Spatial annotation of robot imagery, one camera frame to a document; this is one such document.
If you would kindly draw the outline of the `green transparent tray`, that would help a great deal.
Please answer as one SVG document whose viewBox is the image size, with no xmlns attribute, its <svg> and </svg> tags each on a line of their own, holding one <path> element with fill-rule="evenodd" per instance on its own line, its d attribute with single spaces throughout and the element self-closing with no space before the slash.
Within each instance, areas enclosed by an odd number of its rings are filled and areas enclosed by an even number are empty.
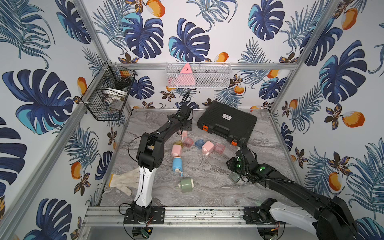
<svg viewBox="0 0 384 240">
<path fill-rule="evenodd" d="M 232 173 L 229 174 L 229 179 L 234 184 L 237 184 L 241 180 L 241 176 L 238 173 L 232 172 Z"/>
</svg>

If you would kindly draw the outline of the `pink pencil sharpener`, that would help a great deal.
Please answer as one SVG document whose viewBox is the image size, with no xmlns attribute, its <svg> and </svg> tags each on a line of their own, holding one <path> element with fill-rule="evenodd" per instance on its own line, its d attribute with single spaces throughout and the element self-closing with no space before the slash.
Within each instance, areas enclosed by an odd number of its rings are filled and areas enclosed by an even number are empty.
<svg viewBox="0 0 384 240">
<path fill-rule="evenodd" d="M 214 151 L 214 149 L 215 149 L 215 144 L 210 141 L 207 141 L 202 146 L 202 153 L 204 156 L 208 156 Z"/>
<path fill-rule="evenodd" d="M 188 137 L 188 131 L 182 131 L 181 138 L 182 140 L 186 139 Z"/>
<path fill-rule="evenodd" d="M 173 158 L 180 158 L 182 155 L 183 147 L 181 145 L 173 145 L 172 151 L 171 151 L 171 156 Z"/>
</svg>

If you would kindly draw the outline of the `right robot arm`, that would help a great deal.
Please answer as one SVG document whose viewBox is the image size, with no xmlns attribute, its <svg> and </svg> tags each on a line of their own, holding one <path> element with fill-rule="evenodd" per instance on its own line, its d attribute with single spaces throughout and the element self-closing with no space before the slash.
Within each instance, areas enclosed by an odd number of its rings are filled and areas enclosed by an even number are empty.
<svg viewBox="0 0 384 240">
<path fill-rule="evenodd" d="M 227 161 L 227 167 L 250 183 L 275 191 L 297 205 L 295 208 L 285 207 L 276 199 L 268 198 L 255 209 L 254 214 L 245 214 L 247 222 L 285 222 L 319 240 L 357 239 L 358 226 L 343 199 L 317 194 L 285 177 L 274 167 L 258 163 L 257 155 L 245 145 L 241 145 L 235 157 Z"/>
</svg>

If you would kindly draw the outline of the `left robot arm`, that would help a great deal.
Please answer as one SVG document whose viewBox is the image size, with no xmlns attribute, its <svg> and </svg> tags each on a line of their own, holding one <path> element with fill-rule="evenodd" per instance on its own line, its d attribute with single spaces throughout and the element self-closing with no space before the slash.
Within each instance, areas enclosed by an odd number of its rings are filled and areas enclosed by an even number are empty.
<svg viewBox="0 0 384 240">
<path fill-rule="evenodd" d="M 136 156 L 140 177 L 134 208 L 144 210 L 151 207 L 154 178 L 164 160 L 165 143 L 176 132 L 188 129 L 192 123 L 192 113 L 191 107 L 181 106 L 176 113 L 167 117 L 166 123 L 158 130 L 142 134 Z"/>
</svg>

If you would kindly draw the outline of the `blue transparent tray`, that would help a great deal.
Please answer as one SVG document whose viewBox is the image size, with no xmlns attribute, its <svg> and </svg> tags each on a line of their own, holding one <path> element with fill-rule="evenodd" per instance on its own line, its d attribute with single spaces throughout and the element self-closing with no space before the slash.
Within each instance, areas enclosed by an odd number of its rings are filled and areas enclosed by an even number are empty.
<svg viewBox="0 0 384 240">
<path fill-rule="evenodd" d="M 201 150 L 206 142 L 203 139 L 199 139 L 195 142 L 195 146 Z"/>
</svg>

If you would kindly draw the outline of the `blue pencil sharpener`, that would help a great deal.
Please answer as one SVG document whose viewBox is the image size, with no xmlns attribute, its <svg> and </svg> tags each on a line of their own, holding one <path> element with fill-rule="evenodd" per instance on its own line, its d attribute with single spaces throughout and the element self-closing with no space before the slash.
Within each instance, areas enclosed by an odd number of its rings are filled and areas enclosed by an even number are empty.
<svg viewBox="0 0 384 240">
<path fill-rule="evenodd" d="M 183 176 L 183 161 L 180 157 L 173 159 L 173 172 L 179 173 L 181 177 Z"/>
</svg>

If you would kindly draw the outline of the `green pencil sharpener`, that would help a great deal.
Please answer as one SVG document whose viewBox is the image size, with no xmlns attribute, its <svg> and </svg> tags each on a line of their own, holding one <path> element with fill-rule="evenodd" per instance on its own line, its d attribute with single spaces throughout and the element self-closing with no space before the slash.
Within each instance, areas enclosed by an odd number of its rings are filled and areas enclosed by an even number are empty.
<svg viewBox="0 0 384 240">
<path fill-rule="evenodd" d="M 194 180 L 192 178 L 183 178 L 176 186 L 177 189 L 181 190 L 182 193 L 189 193 L 195 187 Z"/>
</svg>

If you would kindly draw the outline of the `pink triangular object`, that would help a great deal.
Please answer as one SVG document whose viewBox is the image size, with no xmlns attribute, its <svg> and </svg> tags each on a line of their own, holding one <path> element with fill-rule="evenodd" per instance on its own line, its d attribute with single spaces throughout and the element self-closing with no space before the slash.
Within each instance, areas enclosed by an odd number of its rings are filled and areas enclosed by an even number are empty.
<svg viewBox="0 0 384 240">
<path fill-rule="evenodd" d="M 185 87 L 185 86 L 195 86 L 196 79 L 194 73 L 192 71 L 191 65 L 186 63 L 181 72 L 177 75 L 175 80 L 175 85 L 177 87 Z"/>
</svg>

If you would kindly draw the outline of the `black plastic tool case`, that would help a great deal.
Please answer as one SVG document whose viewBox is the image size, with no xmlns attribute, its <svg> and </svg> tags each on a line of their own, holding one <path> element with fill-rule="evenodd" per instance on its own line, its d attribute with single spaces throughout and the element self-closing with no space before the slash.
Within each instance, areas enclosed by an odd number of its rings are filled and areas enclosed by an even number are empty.
<svg viewBox="0 0 384 240">
<path fill-rule="evenodd" d="M 199 118 L 197 126 L 239 147 L 242 142 L 248 142 L 256 123 L 256 116 L 214 101 Z"/>
</svg>

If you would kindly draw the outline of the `white work glove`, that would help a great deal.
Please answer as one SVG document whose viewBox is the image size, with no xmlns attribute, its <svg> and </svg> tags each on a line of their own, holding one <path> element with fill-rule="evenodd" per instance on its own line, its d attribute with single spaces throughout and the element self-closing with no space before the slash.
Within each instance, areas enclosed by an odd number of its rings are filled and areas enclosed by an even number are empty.
<svg viewBox="0 0 384 240">
<path fill-rule="evenodd" d="M 132 194 L 131 188 L 137 188 L 140 179 L 140 168 L 126 172 L 121 175 L 112 174 L 109 181 L 110 188 L 117 188 L 127 196 Z"/>
</svg>

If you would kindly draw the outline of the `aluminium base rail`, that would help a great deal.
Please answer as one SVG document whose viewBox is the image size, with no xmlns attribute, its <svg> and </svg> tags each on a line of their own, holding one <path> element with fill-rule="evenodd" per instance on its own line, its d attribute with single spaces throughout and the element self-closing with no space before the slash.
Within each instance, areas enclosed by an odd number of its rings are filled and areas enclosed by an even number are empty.
<svg viewBox="0 0 384 240">
<path fill-rule="evenodd" d="M 256 227 L 295 226 L 313 230 L 315 218 L 299 207 L 274 203 L 269 210 L 258 207 L 164 207 L 153 210 L 148 223 L 125 217 L 127 207 L 90 207 L 83 223 L 87 227 Z"/>
</svg>

